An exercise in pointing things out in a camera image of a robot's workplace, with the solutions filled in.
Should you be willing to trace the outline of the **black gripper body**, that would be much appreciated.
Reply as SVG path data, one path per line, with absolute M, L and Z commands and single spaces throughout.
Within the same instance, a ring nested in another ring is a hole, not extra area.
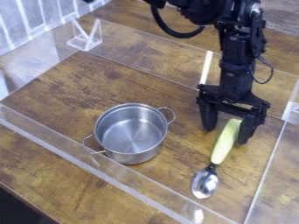
M 220 87 L 198 84 L 198 96 L 196 98 L 197 104 L 206 102 L 213 105 L 217 111 L 222 111 L 233 116 L 242 117 L 251 114 L 259 118 L 263 123 L 267 117 L 267 109 L 271 104 L 256 97 L 252 92 L 247 92 L 238 99 L 226 97 L 220 93 Z

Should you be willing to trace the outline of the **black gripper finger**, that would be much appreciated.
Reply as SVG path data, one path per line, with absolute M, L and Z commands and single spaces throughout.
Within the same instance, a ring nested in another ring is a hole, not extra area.
M 216 110 L 214 106 L 208 104 L 205 101 L 198 103 L 200 107 L 200 120 L 201 126 L 206 131 L 214 129 L 218 119 L 218 111 Z
M 245 144 L 248 139 L 253 136 L 257 125 L 260 124 L 259 118 L 255 115 L 247 115 L 238 126 L 237 143 Z

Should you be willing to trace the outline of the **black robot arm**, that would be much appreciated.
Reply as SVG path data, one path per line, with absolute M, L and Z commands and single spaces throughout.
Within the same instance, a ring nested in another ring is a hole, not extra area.
M 196 102 L 205 130 L 217 124 L 218 112 L 241 118 L 237 143 L 244 144 L 260 124 L 265 122 L 269 103 L 252 93 L 256 81 L 255 67 L 265 51 L 263 9 L 260 0 L 142 0 L 150 5 L 154 22 L 161 30 L 178 39 L 189 39 L 208 25 L 218 31 L 218 85 L 200 84 Z M 162 21 L 158 10 L 173 5 L 181 15 L 197 25 L 189 32 L 172 30 Z

